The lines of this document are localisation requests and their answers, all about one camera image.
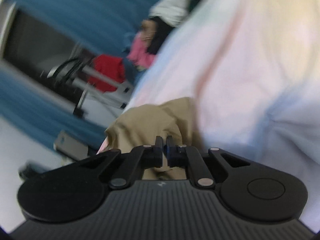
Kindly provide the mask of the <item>tan hoodie with white print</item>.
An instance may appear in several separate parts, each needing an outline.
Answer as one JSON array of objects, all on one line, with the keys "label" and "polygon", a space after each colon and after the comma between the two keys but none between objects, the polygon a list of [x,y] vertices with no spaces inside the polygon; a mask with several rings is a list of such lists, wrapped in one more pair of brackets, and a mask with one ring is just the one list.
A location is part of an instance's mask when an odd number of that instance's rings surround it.
[{"label": "tan hoodie with white print", "polygon": [[157,136],[172,136],[176,145],[203,148],[196,126],[196,109],[191,98],[170,100],[161,105],[141,105],[121,114],[105,131],[99,153],[120,149],[129,153],[134,147],[152,145]]}]

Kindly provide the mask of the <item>red garment on tripod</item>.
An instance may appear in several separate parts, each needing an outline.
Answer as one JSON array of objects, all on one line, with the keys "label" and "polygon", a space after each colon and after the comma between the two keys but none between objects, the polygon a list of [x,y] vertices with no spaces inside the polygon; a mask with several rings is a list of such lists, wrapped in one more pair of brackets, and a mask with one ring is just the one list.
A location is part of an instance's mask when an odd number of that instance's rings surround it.
[{"label": "red garment on tripod", "polygon": [[[123,59],[121,57],[114,57],[110,55],[99,55],[92,61],[93,68],[100,74],[111,78],[117,83],[123,83],[125,81],[125,69],[123,65]],[[104,82],[96,77],[90,76],[88,82],[101,92],[115,92],[116,87],[109,83]]]}]

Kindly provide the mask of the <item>pink garment in pile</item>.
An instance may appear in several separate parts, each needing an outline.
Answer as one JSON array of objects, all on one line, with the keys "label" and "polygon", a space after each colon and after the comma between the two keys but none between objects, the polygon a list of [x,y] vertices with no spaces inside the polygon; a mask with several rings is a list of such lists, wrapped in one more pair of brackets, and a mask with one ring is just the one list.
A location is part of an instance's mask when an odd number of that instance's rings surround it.
[{"label": "pink garment in pile", "polygon": [[141,32],[138,32],[131,44],[130,52],[127,55],[127,59],[135,66],[140,66],[144,69],[148,69],[152,66],[156,55],[149,54],[147,47],[141,39]]}]

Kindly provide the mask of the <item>black garment in pile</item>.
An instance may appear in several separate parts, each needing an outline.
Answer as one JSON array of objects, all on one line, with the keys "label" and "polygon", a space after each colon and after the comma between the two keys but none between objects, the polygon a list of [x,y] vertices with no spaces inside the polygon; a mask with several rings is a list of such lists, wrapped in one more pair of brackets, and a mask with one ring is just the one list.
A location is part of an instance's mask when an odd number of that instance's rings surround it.
[{"label": "black garment in pile", "polygon": [[175,27],[168,25],[158,16],[150,18],[150,20],[155,22],[156,31],[151,40],[149,47],[147,48],[147,53],[156,55],[159,49],[161,48],[162,44],[164,43],[164,41],[167,39],[169,34],[175,29]]}]

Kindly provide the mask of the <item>pastel tie-dye bed duvet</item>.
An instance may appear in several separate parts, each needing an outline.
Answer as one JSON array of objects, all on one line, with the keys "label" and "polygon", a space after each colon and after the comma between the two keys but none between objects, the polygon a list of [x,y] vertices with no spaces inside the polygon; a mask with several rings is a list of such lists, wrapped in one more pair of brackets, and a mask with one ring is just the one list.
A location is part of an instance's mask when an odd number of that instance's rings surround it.
[{"label": "pastel tie-dye bed duvet", "polygon": [[298,177],[319,230],[319,0],[203,0],[126,108],[192,100],[194,139]]}]

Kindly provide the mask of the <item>blue curtain left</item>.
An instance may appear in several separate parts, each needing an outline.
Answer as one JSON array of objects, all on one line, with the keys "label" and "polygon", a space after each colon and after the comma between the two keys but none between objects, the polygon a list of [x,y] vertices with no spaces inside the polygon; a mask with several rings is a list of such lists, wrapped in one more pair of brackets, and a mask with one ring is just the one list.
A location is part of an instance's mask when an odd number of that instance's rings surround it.
[{"label": "blue curtain left", "polygon": [[104,127],[75,116],[36,92],[4,62],[1,62],[1,115],[47,148],[53,148],[61,131],[96,149],[105,139]]}]

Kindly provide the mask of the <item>blue curtain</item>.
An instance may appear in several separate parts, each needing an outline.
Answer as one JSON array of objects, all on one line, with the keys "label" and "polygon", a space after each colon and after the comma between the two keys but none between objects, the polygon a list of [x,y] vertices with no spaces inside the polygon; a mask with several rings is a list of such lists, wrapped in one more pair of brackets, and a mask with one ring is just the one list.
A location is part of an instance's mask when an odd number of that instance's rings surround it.
[{"label": "blue curtain", "polygon": [[36,92],[4,62],[1,62],[1,115],[47,148],[53,148],[61,131],[96,149],[105,139],[104,127],[75,116]]},{"label": "blue curtain", "polygon": [[12,1],[91,52],[122,57],[127,38],[159,0]]}]

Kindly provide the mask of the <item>white garment in pile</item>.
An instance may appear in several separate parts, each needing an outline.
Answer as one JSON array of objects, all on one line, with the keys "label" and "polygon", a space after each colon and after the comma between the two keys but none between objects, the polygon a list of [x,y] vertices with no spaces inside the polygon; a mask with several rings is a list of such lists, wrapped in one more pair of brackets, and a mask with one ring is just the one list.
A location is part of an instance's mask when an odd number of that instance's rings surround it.
[{"label": "white garment in pile", "polygon": [[159,17],[167,25],[176,28],[188,16],[191,0],[159,0],[149,10],[149,18]]}]

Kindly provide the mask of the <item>blue curtain right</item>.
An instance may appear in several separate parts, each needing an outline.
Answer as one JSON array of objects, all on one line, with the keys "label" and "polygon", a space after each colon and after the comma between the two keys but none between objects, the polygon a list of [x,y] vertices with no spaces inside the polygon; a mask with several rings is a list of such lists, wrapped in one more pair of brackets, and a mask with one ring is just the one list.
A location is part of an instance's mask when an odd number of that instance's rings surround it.
[{"label": "blue curtain right", "polygon": [[127,38],[159,0],[12,1],[91,52],[122,57]]}]

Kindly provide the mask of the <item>dark window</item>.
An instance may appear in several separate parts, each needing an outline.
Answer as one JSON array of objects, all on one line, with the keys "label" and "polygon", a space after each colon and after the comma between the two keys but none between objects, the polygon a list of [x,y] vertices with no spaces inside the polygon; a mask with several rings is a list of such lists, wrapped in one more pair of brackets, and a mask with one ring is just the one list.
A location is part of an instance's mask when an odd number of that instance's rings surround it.
[{"label": "dark window", "polygon": [[48,74],[68,59],[80,57],[89,60],[94,54],[20,10],[14,10],[9,23],[4,59],[44,87],[73,103],[78,102],[82,94],[80,88],[58,86]]}]

